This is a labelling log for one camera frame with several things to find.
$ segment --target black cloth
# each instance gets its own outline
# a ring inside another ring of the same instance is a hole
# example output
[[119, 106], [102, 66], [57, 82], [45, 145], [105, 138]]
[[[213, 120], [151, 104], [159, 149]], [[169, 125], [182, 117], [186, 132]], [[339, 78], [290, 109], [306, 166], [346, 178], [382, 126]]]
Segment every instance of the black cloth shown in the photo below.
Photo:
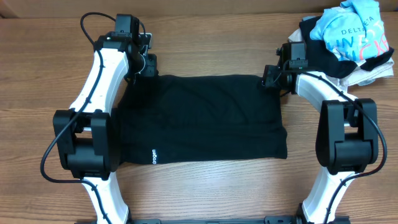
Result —
[[[326, 44], [323, 40], [312, 40], [310, 38], [311, 30], [315, 27], [317, 20], [320, 18], [320, 16], [314, 17], [302, 21], [299, 24], [303, 40], [307, 45], [305, 56], [308, 60], [308, 66], [319, 68], [330, 77], [345, 78], [354, 71], [357, 64], [349, 60], [339, 61], [337, 57], [326, 48]], [[366, 63], [361, 66], [361, 69], [370, 72], [377, 66], [386, 63], [393, 53], [394, 49], [390, 47], [388, 52], [378, 57], [366, 59]]]
[[278, 91], [253, 75], [140, 78], [112, 113], [123, 162], [286, 159]]

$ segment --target table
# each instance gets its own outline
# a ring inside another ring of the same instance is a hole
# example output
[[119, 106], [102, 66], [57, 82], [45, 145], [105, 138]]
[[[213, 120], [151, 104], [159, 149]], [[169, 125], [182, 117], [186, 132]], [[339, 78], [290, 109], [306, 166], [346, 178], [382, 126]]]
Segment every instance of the table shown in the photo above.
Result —
[[[308, 14], [141, 17], [154, 35], [161, 75], [262, 73], [275, 49]], [[382, 14], [389, 45], [398, 46], [398, 13]], [[113, 22], [88, 18], [97, 39]], [[0, 20], [0, 223], [73, 223], [94, 220], [80, 184], [53, 184], [39, 164], [54, 138], [52, 116], [66, 109], [83, 87], [93, 49], [79, 18]], [[337, 210], [353, 223], [398, 223], [398, 79], [350, 88], [377, 103], [389, 157], [383, 170], [355, 180]], [[294, 214], [310, 192], [319, 164], [315, 155], [318, 112], [303, 98], [282, 99], [288, 159], [184, 162], [158, 166], [123, 164], [120, 189], [134, 218], [163, 220], [263, 218]], [[57, 149], [46, 163], [50, 176], [71, 178]]]

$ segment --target black garment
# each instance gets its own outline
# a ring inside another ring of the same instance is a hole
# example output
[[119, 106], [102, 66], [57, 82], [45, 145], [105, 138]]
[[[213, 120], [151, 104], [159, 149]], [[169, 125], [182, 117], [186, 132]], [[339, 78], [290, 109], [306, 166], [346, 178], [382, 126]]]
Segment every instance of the black garment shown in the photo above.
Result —
[[[299, 24], [303, 40], [307, 45], [305, 56], [308, 60], [308, 66], [319, 68], [326, 75], [333, 78], [345, 78], [354, 71], [357, 64], [349, 60], [339, 62], [337, 57], [326, 48], [323, 40], [312, 40], [310, 38], [311, 30], [320, 18], [320, 16], [314, 17]], [[366, 63], [361, 68], [370, 72], [377, 66], [386, 63], [391, 58], [392, 53], [394, 53], [394, 49], [390, 47], [388, 52], [378, 57], [366, 59]]]
[[286, 159], [278, 91], [253, 75], [182, 78], [165, 75], [129, 84], [112, 117], [122, 161]]

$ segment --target robotic arm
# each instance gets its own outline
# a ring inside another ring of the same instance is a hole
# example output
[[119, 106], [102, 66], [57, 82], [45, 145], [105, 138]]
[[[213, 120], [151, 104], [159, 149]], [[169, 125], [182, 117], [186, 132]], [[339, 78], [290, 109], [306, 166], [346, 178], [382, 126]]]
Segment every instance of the robotic arm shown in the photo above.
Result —
[[[157, 75], [156, 56], [148, 54], [152, 47], [152, 34], [140, 34], [139, 21], [130, 15], [118, 14], [115, 31], [99, 37], [95, 50], [103, 56], [103, 72], [91, 101], [84, 109], [76, 125], [58, 140], [58, 151], [64, 169], [71, 170], [74, 178], [89, 180], [97, 186], [106, 214], [98, 204], [96, 194], [85, 185], [96, 210], [98, 224], [132, 223], [128, 206], [123, 202], [116, 169], [119, 165], [120, 147], [117, 131], [110, 122], [111, 108], [121, 80], [134, 82], [137, 76]], [[266, 217], [263, 223], [323, 223], [326, 208], [341, 179], [363, 172], [377, 159], [377, 134], [361, 114], [347, 103], [339, 93], [319, 78], [301, 75], [310, 70], [305, 59], [302, 42], [284, 44], [278, 50], [277, 66], [267, 65], [263, 86], [291, 91], [306, 98], [321, 114], [318, 127], [316, 152], [321, 164], [310, 195], [299, 206], [295, 217]], [[71, 120], [84, 104], [100, 69], [100, 58], [95, 52], [93, 68], [88, 79], [68, 111], [57, 111], [53, 118], [55, 134]], [[326, 79], [320, 72], [312, 72]], [[376, 104], [372, 100], [359, 100], [345, 94], [362, 106], [376, 121]], [[357, 133], [346, 134], [344, 126], [358, 127]], [[92, 138], [77, 138], [75, 133], [91, 131]], [[349, 223], [347, 218], [335, 218], [335, 210], [351, 181], [339, 191], [330, 210], [329, 221]]]

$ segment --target pile of folded clothes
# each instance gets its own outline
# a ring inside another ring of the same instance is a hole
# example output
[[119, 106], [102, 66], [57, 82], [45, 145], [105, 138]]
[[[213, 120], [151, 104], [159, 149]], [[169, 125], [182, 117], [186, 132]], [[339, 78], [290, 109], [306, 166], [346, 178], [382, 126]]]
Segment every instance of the pile of folded clothes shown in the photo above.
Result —
[[308, 66], [319, 68], [347, 91], [351, 85], [394, 75], [394, 49], [388, 45], [383, 24], [378, 2], [349, 0], [325, 9], [322, 16], [304, 17], [289, 41], [304, 41]]

